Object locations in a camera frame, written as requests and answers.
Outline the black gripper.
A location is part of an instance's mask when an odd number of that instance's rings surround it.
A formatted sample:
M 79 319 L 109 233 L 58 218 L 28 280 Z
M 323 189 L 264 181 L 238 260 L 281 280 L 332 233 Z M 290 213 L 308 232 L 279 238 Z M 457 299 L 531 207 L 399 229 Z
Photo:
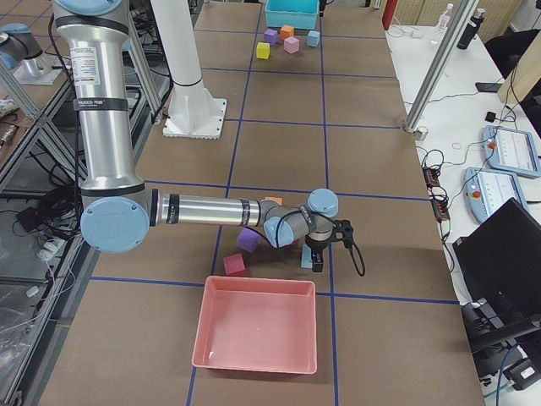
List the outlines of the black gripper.
M 331 244 L 331 231 L 310 233 L 304 238 L 304 242 L 311 250 L 312 272 L 322 272 L 323 252 Z

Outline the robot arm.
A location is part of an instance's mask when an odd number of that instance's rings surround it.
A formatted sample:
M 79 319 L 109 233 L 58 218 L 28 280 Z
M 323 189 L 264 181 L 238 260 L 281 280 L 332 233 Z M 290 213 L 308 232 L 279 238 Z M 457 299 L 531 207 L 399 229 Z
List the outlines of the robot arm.
M 156 24 L 173 89 L 165 135 L 216 139 L 227 103 L 205 88 L 184 1 L 155 1 Z M 273 200 L 186 196 L 147 189 L 135 171 L 122 49 L 129 39 L 125 1 L 56 1 L 54 22 L 68 43 L 74 76 L 74 110 L 81 125 L 87 178 L 80 218 L 85 241 L 118 254 L 136 248 L 150 228 L 165 223 L 260 227 L 280 249 L 303 239 L 303 261 L 323 268 L 324 250 L 336 240 L 338 199 L 313 191 L 306 204 L 288 208 Z

